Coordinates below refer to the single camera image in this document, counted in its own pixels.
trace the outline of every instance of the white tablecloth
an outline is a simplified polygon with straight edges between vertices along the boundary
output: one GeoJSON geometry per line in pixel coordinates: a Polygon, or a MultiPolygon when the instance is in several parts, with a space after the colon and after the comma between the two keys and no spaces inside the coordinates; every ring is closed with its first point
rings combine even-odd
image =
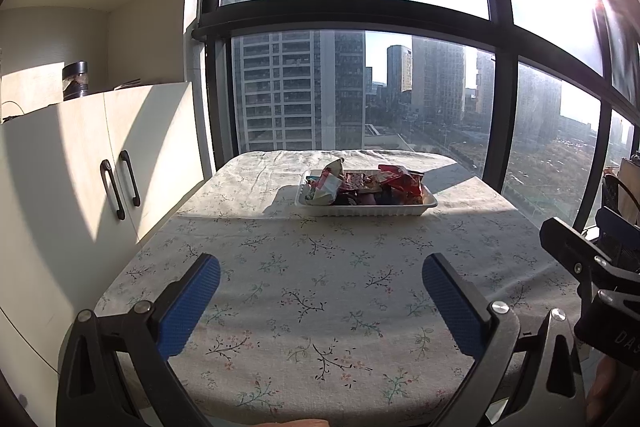
{"type": "Polygon", "coordinates": [[[214,254],[220,288],[170,359],[206,414],[415,425],[434,417],[472,364],[422,286],[422,261],[436,251],[488,300],[541,315],[562,307],[575,323],[573,279],[500,194],[444,156],[373,151],[234,158],[129,263],[96,312],[153,300],[199,254],[214,254]],[[338,156],[347,169],[428,171],[439,205],[420,217],[297,214],[301,173],[338,156]]]}

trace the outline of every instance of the cabinet door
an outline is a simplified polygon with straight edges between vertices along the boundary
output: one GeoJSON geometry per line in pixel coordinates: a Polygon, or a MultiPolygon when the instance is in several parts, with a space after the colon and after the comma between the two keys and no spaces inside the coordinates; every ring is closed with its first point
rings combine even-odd
{"type": "Polygon", "coordinates": [[[105,159],[113,168],[102,94],[0,126],[0,308],[52,367],[78,311],[136,252],[132,222],[116,217],[103,184],[105,159]]]}
{"type": "Polygon", "coordinates": [[[105,95],[114,158],[129,153],[140,206],[134,206],[132,178],[119,159],[127,213],[142,239],[197,183],[202,165],[196,138],[191,83],[159,84],[105,95]]]}
{"type": "Polygon", "coordinates": [[[38,427],[55,427],[58,374],[31,349],[0,311],[0,369],[38,427]]]}

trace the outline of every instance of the white plastic tray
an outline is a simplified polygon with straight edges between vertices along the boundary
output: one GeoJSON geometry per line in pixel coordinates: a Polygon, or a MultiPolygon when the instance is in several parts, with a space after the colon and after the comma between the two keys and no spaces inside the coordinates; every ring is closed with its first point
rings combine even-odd
{"type": "MultiPolygon", "coordinates": [[[[379,170],[348,170],[345,172],[364,172],[376,174],[379,170]]],[[[296,208],[308,216],[420,216],[428,208],[437,206],[438,200],[426,189],[424,204],[306,204],[305,194],[308,187],[307,176],[319,176],[322,169],[309,169],[302,174],[296,194],[296,208]]]]}

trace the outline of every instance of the jar lid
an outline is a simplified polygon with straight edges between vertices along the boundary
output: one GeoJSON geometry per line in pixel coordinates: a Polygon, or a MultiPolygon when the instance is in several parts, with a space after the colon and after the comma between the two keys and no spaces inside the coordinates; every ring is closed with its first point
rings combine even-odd
{"type": "Polygon", "coordinates": [[[74,62],[73,64],[69,64],[62,68],[62,79],[64,80],[68,76],[72,76],[74,74],[88,73],[89,66],[84,60],[80,60],[79,62],[74,62]]]}

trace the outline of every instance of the blue gripper pad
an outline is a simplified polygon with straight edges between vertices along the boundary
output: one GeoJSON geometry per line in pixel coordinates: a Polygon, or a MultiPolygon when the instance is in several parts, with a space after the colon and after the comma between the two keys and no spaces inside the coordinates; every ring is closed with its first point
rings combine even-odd
{"type": "Polygon", "coordinates": [[[178,282],[189,277],[180,294],[158,322],[156,346],[164,360],[178,355],[191,336],[205,308],[220,284],[220,263],[212,255],[206,255],[195,273],[189,270],[178,282]]]}
{"type": "Polygon", "coordinates": [[[460,351],[476,360],[482,357],[486,346],[486,330],[491,320],[489,312],[486,309],[482,310],[482,305],[486,307],[488,302],[475,287],[460,279],[439,253],[431,254],[424,260],[422,283],[433,299],[460,351]],[[472,291],[472,295],[465,295],[469,290],[472,291]],[[478,296],[480,300],[474,307],[469,297],[478,300],[478,296]]]}

